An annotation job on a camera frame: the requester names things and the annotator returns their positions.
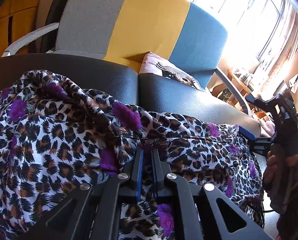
gray armrest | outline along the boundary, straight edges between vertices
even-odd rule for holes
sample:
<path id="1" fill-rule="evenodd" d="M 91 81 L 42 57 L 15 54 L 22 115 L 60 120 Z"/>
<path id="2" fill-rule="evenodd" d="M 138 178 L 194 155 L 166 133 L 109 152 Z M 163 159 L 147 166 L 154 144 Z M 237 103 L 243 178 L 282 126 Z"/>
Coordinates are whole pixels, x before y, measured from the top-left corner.
<path id="1" fill-rule="evenodd" d="M 235 96 L 236 100 L 238 100 L 240 106 L 242 107 L 242 111 L 245 114 L 252 116 L 250 106 L 248 105 L 245 98 L 241 95 L 239 90 L 233 85 L 231 80 L 229 80 L 228 77 L 218 67 L 215 69 L 215 73 L 223 81 L 223 83 L 227 86 L 227 88 L 230 90 L 230 92 Z"/>
<path id="2" fill-rule="evenodd" d="M 6 57 L 10 55 L 14 55 L 19 49 L 22 47 L 28 45 L 32 41 L 35 41 L 39 37 L 58 29 L 59 23 L 52 23 L 47 26 L 41 27 L 37 30 L 34 30 L 33 32 L 28 33 L 27 35 L 21 37 L 20 39 L 16 40 L 12 44 L 8 46 L 7 49 L 5 49 L 3 55 L 1 57 Z"/>

leopard print garment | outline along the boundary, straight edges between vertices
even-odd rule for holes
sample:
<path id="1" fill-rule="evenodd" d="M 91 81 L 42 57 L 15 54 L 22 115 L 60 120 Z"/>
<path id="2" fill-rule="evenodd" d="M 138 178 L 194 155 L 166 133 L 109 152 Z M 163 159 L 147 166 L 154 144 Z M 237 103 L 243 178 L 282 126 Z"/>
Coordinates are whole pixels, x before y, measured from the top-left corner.
<path id="1" fill-rule="evenodd" d="M 0 232 L 17 238 L 81 183 L 115 176 L 137 147 L 145 155 L 158 148 L 161 160 L 191 183 L 211 182 L 237 204 L 256 202 L 262 175 L 246 143 L 236 125 L 146 112 L 64 76 L 28 71 L 0 92 Z M 120 239 L 174 238 L 159 221 L 150 184 L 145 165 L 141 202 L 123 205 Z"/>

silver bolt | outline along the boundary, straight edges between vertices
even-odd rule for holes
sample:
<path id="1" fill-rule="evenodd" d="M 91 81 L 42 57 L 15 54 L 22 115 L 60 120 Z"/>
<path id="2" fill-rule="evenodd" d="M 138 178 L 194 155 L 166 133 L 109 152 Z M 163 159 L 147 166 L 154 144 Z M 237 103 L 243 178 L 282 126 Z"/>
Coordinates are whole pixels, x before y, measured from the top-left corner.
<path id="1" fill-rule="evenodd" d="M 215 189 L 215 186 L 212 183 L 206 183 L 204 184 L 204 189 L 207 191 L 212 191 Z"/>
<path id="2" fill-rule="evenodd" d="M 168 178 L 168 179 L 176 179 L 176 178 L 177 178 L 177 174 L 174 174 L 174 173 L 168 173 L 168 174 L 167 174 L 167 178 Z"/>
<path id="3" fill-rule="evenodd" d="M 81 190 L 88 190 L 90 189 L 90 185 L 88 183 L 83 183 L 79 186 Z"/>
<path id="4" fill-rule="evenodd" d="M 129 177 L 129 175 L 126 174 L 126 173 L 119 173 L 119 174 L 118 174 L 118 178 L 119 178 L 119 179 L 127 179 L 128 177 Z"/>

wooden table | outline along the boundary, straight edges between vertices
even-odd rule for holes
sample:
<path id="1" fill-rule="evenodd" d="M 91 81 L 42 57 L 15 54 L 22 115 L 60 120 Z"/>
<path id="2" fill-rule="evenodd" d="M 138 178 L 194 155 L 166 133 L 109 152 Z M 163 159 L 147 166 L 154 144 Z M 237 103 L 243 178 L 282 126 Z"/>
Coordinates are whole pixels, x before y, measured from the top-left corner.
<path id="1" fill-rule="evenodd" d="M 229 80 L 235 80 L 236 82 L 238 82 L 240 88 L 238 88 L 238 90 L 240 91 L 241 95 L 242 96 L 245 96 L 245 94 L 250 94 L 251 91 L 250 89 L 242 82 L 241 79 L 239 79 L 233 72 L 231 69 L 228 70 L 228 79 Z M 213 88 L 211 94 L 214 96 L 214 97 L 217 97 L 220 92 L 222 92 L 224 89 L 226 89 L 227 86 L 222 83 L 220 85 L 217 85 Z M 238 100 L 236 100 L 236 98 L 234 97 L 234 95 L 232 94 L 229 99 L 227 100 L 227 102 L 230 104 L 230 105 L 235 105 Z"/>

